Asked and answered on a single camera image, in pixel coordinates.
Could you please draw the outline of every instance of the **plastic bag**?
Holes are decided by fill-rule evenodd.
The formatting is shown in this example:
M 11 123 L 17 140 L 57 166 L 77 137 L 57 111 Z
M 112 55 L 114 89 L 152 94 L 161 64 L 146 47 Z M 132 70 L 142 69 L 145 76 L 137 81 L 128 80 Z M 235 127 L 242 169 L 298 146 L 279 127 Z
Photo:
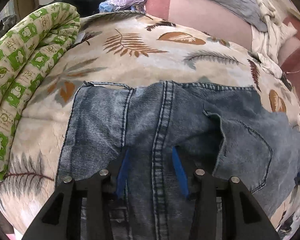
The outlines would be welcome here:
M 107 0 L 100 3 L 99 11 L 102 12 L 113 12 L 124 10 L 132 5 L 143 4 L 145 0 Z

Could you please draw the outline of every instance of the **blanket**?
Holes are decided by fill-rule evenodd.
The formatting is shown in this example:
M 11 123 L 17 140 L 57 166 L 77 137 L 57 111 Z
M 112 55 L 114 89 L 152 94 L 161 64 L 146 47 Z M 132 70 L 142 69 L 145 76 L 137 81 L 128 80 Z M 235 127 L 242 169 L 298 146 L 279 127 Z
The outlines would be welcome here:
M 297 33 L 292 23 L 288 26 L 280 20 L 276 8 L 268 0 L 265 5 L 262 0 L 257 0 L 260 7 L 261 18 L 268 27 L 268 32 L 260 32 L 253 25 L 252 28 L 252 53 L 260 60 L 264 71 L 281 78 L 282 70 L 278 66 L 278 53 L 285 41 Z
M 0 182 L 0 210 L 21 233 L 54 191 L 73 97 L 83 81 L 130 87 L 160 80 L 254 87 L 266 110 L 284 112 L 300 132 L 300 105 L 291 84 L 263 71 L 235 43 L 137 11 L 97 14 L 80 23 L 81 43 L 63 55 L 23 110 Z M 282 214 L 294 198 L 287 196 L 274 214 L 275 227 L 283 223 Z
M 33 12 L 0 39 L 0 181 L 24 106 L 75 41 L 79 26 L 74 6 L 54 3 Z

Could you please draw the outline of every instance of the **blue strip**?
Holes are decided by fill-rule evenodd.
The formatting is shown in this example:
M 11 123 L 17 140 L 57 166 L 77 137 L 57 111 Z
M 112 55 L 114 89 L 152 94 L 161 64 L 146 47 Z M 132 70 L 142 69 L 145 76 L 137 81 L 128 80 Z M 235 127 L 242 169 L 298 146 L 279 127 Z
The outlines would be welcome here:
M 185 197 L 188 197 L 189 196 L 188 178 L 182 167 L 177 149 L 175 147 L 172 148 L 172 162 L 173 162 L 174 170 L 176 172 L 177 179 L 179 181 L 179 187 L 181 189 L 181 192 Z
M 123 190 L 126 184 L 126 179 L 128 177 L 128 169 L 129 169 L 129 149 L 126 151 L 126 155 L 122 161 L 118 177 L 117 177 L 117 190 L 116 195 L 118 198 L 122 198 Z

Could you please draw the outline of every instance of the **jeans seam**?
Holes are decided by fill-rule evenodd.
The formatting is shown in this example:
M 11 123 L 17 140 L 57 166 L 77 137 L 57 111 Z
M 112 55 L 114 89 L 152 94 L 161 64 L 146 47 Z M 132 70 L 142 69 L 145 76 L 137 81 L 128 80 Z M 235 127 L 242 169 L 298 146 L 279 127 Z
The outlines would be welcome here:
M 217 91 L 225 91 L 225 90 L 243 90 L 243 91 L 256 91 L 254 87 L 236 87 L 236 86 L 223 86 L 218 84 L 212 84 L 212 83 L 202 83 L 202 82 L 190 82 L 190 83 L 177 83 L 183 88 L 189 88 L 189 87 L 201 87 L 206 88 L 210 90 L 217 90 Z
M 69 119 L 68 119 L 68 124 L 67 124 L 67 128 L 66 128 L 65 137 L 64 137 L 64 139 L 63 139 L 62 147 L 61 147 L 61 150 L 60 150 L 60 155 L 59 155 L 59 160 L 58 160 L 58 166 L 57 166 L 57 172 L 56 172 L 56 175 L 55 175 L 55 181 L 54 181 L 54 189 L 56 189 L 56 187 L 57 187 L 57 185 L 58 185 L 58 175 L 59 175 L 60 162 L 61 162 L 61 157 L 62 157 L 63 148 L 64 148 L 64 146 L 65 146 L 65 142 L 66 142 L 66 139 L 67 139 L 67 134 L 68 134 L 70 122 L 71 122 L 71 120 L 72 120 L 72 115 L 73 115 L 73 109 L 74 109 L 75 100 L 76 100 L 76 98 L 77 98 L 77 95 L 78 95 L 79 90 L 80 90 L 82 87 L 83 87 L 83 86 L 79 87 L 79 89 L 76 91 L 76 93 L 74 94 L 74 97 L 73 97 L 73 102 L 72 102 L 72 107 L 71 107 L 71 113 L 70 113 L 70 116 L 69 116 Z
M 128 116 L 128 107 L 130 103 L 130 99 L 133 93 L 133 89 L 130 89 L 128 96 L 126 97 L 126 101 L 124 103 L 124 111 L 123 111 L 123 119 L 122 119 L 122 134 L 121 134 L 121 149 L 125 145 L 125 137 L 126 137 L 126 129 L 127 129 L 127 116 Z
M 125 213 L 125 216 L 124 216 L 124 221 L 126 222 L 126 229 L 127 229 L 127 238 L 128 238 L 128 240 L 133 240 L 133 236 L 131 233 L 130 219 L 129 219 L 129 194 L 128 194 L 127 181 L 126 181 L 126 185 L 124 186 L 123 199 L 124 199 L 124 203 L 127 207 L 127 210 L 126 210 L 127 212 Z
M 207 117 L 210 117 L 212 115 L 216 115 L 219 119 L 220 119 L 220 132 L 222 134 L 222 137 L 223 137 L 223 142 L 222 142 L 222 145 L 220 147 L 220 151 L 217 155 L 217 159 L 216 159 L 216 164 L 215 164 L 215 167 L 213 168 L 213 171 L 212 171 L 212 176 L 214 176 L 214 174 L 216 173 L 217 171 L 217 167 L 220 163 L 220 155 L 222 154 L 223 156 L 226 156 L 226 149 L 227 149 L 227 142 L 225 140 L 226 138 L 226 135 L 223 131 L 223 128 L 222 128 L 222 119 L 221 119 L 221 116 L 217 113 L 208 113 L 204 108 L 203 108 L 203 113 L 207 116 Z
M 83 82 L 83 86 L 102 86 L 102 85 L 105 85 L 105 86 L 114 86 L 114 87 L 124 87 L 126 89 L 129 89 L 131 90 L 132 88 L 129 87 L 128 85 L 124 84 L 124 83 L 113 83 L 113 82 L 97 82 L 97 81 L 89 81 L 89 82 L 86 82 L 84 81 Z
M 169 239 L 167 203 L 165 199 L 165 190 L 163 185 L 164 178 L 163 178 L 162 148 L 167 135 L 167 129 L 170 121 L 173 83 L 165 81 L 162 83 L 162 85 L 163 85 L 163 91 L 162 91 L 163 95 L 162 95 L 161 109 L 159 113 L 159 121 L 157 124 L 157 129 L 154 136 L 154 142 L 152 147 L 152 167 L 151 167 L 151 182 L 152 182 L 152 190 L 153 190 L 153 205 L 154 205 L 153 208 L 154 208 L 156 240 Z

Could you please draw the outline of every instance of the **blue jeans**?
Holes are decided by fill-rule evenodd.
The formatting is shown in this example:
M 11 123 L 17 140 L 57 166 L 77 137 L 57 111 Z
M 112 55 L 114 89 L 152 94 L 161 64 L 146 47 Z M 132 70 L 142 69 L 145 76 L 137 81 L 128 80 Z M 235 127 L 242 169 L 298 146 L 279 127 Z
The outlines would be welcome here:
M 265 110 L 252 87 L 89 82 L 74 98 L 56 185 L 67 175 L 92 176 L 129 146 L 124 197 L 110 212 L 114 239 L 186 240 L 194 201 L 179 189 L 175 145 L 215 177 L 238 176 L 268 217 L 300 172 L 300 132 L 285 113 Z

